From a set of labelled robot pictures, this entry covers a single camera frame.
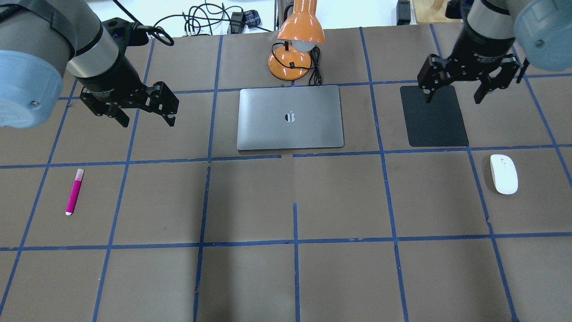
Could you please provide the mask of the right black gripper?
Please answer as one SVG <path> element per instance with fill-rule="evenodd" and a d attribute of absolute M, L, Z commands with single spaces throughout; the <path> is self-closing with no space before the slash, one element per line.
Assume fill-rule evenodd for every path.
<path fill-rule="evenodd" d="M 488 57 L 473 52 L 456 52 L 446 59 L 430 54 L 417 75 L 417 85 L 425 94 L 425 102 L 431 103 L 437 90 L 448 83 L 479 80 L 474 101 L 480 104 L 489 92 L 508 88 L 519 68 L 520 63 L 511 53 Z"/>

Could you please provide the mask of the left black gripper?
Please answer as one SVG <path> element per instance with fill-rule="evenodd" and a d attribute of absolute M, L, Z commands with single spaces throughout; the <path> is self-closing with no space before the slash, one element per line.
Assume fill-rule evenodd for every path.
<path fill-rule="evenodd" d="M 130 118 L 123 109 L 140 109 L 161 116 L 173 127 L 180 101 L 165 82 L 146 86 L 140 81 L 82 81 L 80 100 L 95 116 L 114 118 L 127 128 Z"/>

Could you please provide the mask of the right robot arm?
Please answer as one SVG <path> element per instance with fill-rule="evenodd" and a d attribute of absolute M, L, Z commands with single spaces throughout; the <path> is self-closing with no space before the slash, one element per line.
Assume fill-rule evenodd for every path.
<path fill-rule="evenodd" d="M 431 102 L 456 81 L 480 81 L 476 103 L 521 79 L 529 65 L 545 71 L 571 67 L 572 3 L 569 0 L 450 0 L 445 16 L 463 20 L 447 58 L 431 54 L 417 83 Z"/>

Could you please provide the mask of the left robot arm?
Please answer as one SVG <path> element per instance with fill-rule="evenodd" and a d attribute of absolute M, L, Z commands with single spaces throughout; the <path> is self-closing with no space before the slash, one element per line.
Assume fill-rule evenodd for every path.
<path fill-rule="evenodd" d="M 1 2 L 0 102 L 2 127 L 31 128 L 51 116 L 65 72 L 83 86 L 80 100 L 96 116 L 129 126 L 125 109 L 161 116 L 174 126 L 179 100 L 168 86 L 146 86 L 126 58 L 149 36 L 174 40 L 158 26 L 136 19 L 101 21 L 83 0 Z"/>

